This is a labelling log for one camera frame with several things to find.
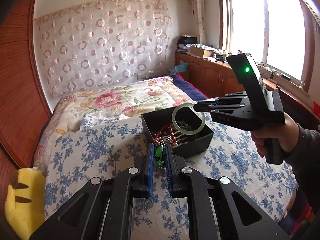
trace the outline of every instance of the navy blue blanket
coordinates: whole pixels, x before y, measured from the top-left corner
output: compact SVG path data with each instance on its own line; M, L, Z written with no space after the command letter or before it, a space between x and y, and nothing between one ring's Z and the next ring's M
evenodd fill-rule
M208 99L203 93L201 93L198 89L196 89L192 84L183 80L177 74L170 74L169 77L173 78L173 84L185 92L192 100L194 101L202 101Z

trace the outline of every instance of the blue plastic bag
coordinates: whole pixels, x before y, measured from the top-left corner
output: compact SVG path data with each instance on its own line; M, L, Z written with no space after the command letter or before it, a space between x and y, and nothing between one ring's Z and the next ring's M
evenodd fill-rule
M172 69L169 69L170 73L179 73L179 72L185 72L187 70L188 63L184 63L182 60L180 60L180 65L175 66Z

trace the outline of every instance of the red paper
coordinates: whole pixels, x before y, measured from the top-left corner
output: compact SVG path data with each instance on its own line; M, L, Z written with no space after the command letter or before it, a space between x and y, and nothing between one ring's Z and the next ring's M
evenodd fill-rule
M313 112L320 118L320 105L318 105L315 101L313 101Z

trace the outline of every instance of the gripper handle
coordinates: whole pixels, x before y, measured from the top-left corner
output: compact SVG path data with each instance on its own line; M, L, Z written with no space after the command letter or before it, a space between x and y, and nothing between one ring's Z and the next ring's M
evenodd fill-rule
M270 164L280 165L283 163L282 149L279 139L268 138L264 140L264 146L267 148L266 161Z

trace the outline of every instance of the hand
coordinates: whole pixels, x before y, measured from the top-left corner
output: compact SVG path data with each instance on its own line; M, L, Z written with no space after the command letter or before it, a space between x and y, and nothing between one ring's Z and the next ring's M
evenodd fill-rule
M298 143L299 127L296 122L284 113L285 125L264 126L259 130L251 131L251 138L254 141L258 154L263 158L267 155L264 146L264 139L277 138L281 148L285 152L291 152Z

